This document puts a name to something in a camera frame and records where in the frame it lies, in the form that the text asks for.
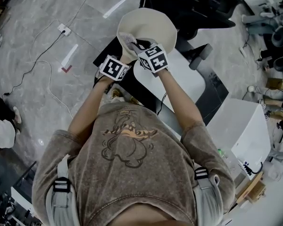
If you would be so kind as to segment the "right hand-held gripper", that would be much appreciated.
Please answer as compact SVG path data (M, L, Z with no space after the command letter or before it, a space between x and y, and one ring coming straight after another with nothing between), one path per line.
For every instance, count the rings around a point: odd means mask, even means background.
M131 42L131 46L144 69L157 73L168 67L166 51L154 40L136 39L136 43Z

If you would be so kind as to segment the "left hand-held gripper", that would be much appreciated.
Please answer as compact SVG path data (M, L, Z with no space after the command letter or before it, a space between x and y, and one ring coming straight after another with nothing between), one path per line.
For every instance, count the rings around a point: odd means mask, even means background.
M120 82L130 70L131 66L119 61L116 56L98 56L94 60L94 65L97 66L94 81L97 82L102 76L106 76L115 82Z

